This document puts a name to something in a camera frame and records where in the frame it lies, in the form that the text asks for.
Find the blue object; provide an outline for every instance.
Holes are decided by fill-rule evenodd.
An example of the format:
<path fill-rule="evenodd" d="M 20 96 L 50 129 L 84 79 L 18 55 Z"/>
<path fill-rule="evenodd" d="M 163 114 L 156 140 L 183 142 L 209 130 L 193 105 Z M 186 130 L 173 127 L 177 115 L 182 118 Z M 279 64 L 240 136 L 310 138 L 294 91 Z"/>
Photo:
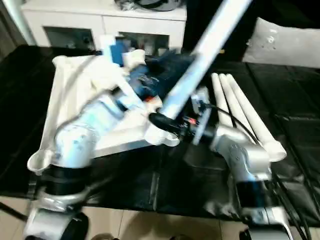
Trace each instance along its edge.
<path fill-rule="evenodd" d="M 115 45 L 110 46 L 112 61 L 115 64 L 119 64 L 120 67 L 124 66 L 124 60 L 122 58 L 122 54 L 126 53 L 126 46 L 122 42 L 122 40 L 116 40 Z"/>

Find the robotic arm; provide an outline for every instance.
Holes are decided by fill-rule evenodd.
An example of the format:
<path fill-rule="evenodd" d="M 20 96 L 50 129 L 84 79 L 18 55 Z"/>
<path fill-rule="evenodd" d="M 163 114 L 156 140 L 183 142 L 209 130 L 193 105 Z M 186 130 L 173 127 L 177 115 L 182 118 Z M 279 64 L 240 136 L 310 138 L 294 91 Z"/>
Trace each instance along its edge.
<path fill-rule="evenodd" d="M 285 209 L 273 192 L 270 157 L 237 128 L 217 125 L 211 150 L 223 156 L 234 178 L 241 217 L 249 229 L 240 239 L 293 240 Z"/>
<path fill-rule="evenodd" d="M 154 142 L 150 143 L 164 143 L 163 136 L 177 129 L 172 121 L 196 90 L 250 3 L 251 0 L 225 0 L 196 46 L 195 57 L 169 53 L 170 56 L 159 60 L 164 70 L 156 77 L 148 76 L 145 66 L 139 66 L 128 82 L 133 96 L 121 89 L 105 91 L 86 104 L 78 117 L 58 128 L 55 154 L 43 172 L 45 187 L 27 220 L 25 239 L 85 239 L 89 221 L 81 208 L 90 194 L 87 179 L 96 142 L 117 125 L 125 111 L 139 106 L 149 96 L 158 95 L 164 99 L 163 108 L 158 117 L 152 121 L 150 116 L 150 120 L 162 125 L 150 126 L 149 133 L 154 135 Z M 271 172 L 265 150 L 252 144 L 239 130 L 223 125 L 217 126 L 211 148 L 227 161 L 236 181 L 243 218 L 254 223 L 242 236 L 264 239 L 269 231 L 278 239 L 293 240 L 286 214 L 268 187 Z"/>

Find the white cap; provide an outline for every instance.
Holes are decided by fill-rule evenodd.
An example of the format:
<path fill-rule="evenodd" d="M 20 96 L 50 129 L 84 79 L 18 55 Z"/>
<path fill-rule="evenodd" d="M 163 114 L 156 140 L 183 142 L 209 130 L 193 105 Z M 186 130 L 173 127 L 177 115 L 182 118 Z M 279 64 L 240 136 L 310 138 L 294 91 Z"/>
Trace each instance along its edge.
<path fill-rule="evenodd" d="M 262 144 L 263 148 L 270 156 L 270 162 L 278 162 L 287 156 L 287 152 L 279 141 L 269 141 Z"/>
<path fill-rule="evenodd" d="M 164 131 L 152 123 L 148 126 L 144 134 L 144 139 L 152 145 L 165 144 L 170 147 L 177 146 L 180 143 L 179 138 L 176 135 Z"/>

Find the black cable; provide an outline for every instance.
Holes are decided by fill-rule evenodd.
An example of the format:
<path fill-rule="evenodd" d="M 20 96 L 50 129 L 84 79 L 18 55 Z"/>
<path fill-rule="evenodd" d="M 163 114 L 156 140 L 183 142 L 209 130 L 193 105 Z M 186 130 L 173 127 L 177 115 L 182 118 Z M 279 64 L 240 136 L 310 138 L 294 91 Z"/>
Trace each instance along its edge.
<path fill-rule="evenodd" d="M 300 218 L 300 221 L 301 221 L 301 224 L 302 226 L 304 227 L 304 231 L 305 231 L 305 235 L 306 235 L 306 239 L 307 240 L 311 240 L 312 237 L 311 237 L 311 233 L 310 233 L 310 229 L 309 229 L 309 226 L 307 224 L 307 221 L 306 219 L 304 218 L 304 216 L 301 214 L 300 211 L 298 211 L 298 207 L 296 206 L 295 204 L 295 201 L 291 198 L 288 190 L 286 189 L 285 185 L 283 184 L 283 182 L 280 180 L 280 178 L 278 177 L 277 174 L 274 173 L 273 170 L 272 171 L 272 177 L 273 179 L 276 181 L 276 183 L 278 184 L 279 186 L 279 189 L 282 191 L 282 193 L 286 196 L 286 198 L 288 199 L 288 202 L 291 204 L 292 206 L 292 209 L 295 210 L 296 214 L 298 215 L 298 217 Z"/>
<path fill-rule="evenodd" d="M 23 222 L 26 222 L 28 219 L 26 215 L 23 215 L 21 212 L 14 210 L 13 208 L 3 204 L 2 202 L 0 202 L 0 210 L 4 211 L 6 214 L 9 214 Z"/>
<path fill-rule="evenodd" d="M 252 134 L 252 132 L 235 116 L 233 116 L 231 113 L 223 110 L 222 108 L 213 105 L 213 104 L 205 104 L 206 108 L 212 108 L 212 109 L 217 109 L 219 112 L 228 115 L 232 120 L 234 120 L 237 124 L 239 124 L 245 131 L 246 133 L 253 139 L 254 143 L 257 145 L 260 145 L 258 139 L 256 138 L 255 135 Z"/>
<path fill-rule="evenodd" d="M 223 110 L 222 108 L 220 108 L 216 105 L 213 105 L 213 104 L 206 104 L 206 103 L 203 103 L 203 104 L 206 108 L 216 109 L 219 112 L 228 115 L 232 120 L 234 120 L 237 124 L 239 124 L 246 131 L 246 133 L 253 139 L 255 144 L 260 145 L 256 136 L 254 136 L 251 133 L 251 131 L 239 119 L 237 119 L 231 113 L 229 113 L 229 112 Z M 273 177 L 275 183 L 278 185 L 278 187 L 281 191 L 281 192 L 278 192 L 277 196 L 278 196 L 279 200 L 281 201 L 283 207 L 285 208 L 286 212 L 288 213 L 293 225 L 295 226 L 295 228 L 299 232 L 302 240 L 312 240 L 310 229 L 308 227 L 307 221 L 305 220 L 303 215 L 300 213 L 300 211 L 298 211 L 298 208 L 295 206 L 293 199 L 290 197 L 290 195 L 288 193 L 288 190 L 286 189 L 286 187 L 284 186 L 282 181 L 279 179 L 277 174 L 275 174 L 274 171 L 271 171 L 271 172 L 272 172 L 272 177 Z M 300 227 L 297 219 L 295 218 L 293 211 L 295 211 L 297 213 L 297 215 L 299 216 L 300 221 L 304 227 L 305 233 L 302 230 L 302 228 Z"/>

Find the white cabinet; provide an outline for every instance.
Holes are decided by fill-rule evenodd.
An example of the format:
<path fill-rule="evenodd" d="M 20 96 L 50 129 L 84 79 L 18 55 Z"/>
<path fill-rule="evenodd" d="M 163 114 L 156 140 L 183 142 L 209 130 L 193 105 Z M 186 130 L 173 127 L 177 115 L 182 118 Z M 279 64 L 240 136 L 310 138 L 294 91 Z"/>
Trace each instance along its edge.
<path fill-rule="evenodd" d="M 168 36 L 168 47 L 181 48 L 184 40 L 185 22 L 164 19 L 146 19 L 104 16 L 105 32 L 118 36 L 121 33 L 137 33 Z"/>
<path fill-rule="evenodd" d="M 42 47 L 52 45 L 46 28 L 89 30 L 96 49 L 100 48 L 99 37 L 105 34 L 102 17 L 99 15 L 26 10 L 24 16 L 37 45 Z"/>
<path fill-rule="evenodd" d="M 181 48 L 187 20 L 185 7 L 166 12 L 121 11 L 114 0 L 30 0 L 21 9 L 37 45 L 46 47 L 72 48 L 92 41 L 99 50 L 103 34 L 135 33 L 160 36 L 166 39 L 166 47 Z M 72 46 L 68 39 L 76 44 Z"/>

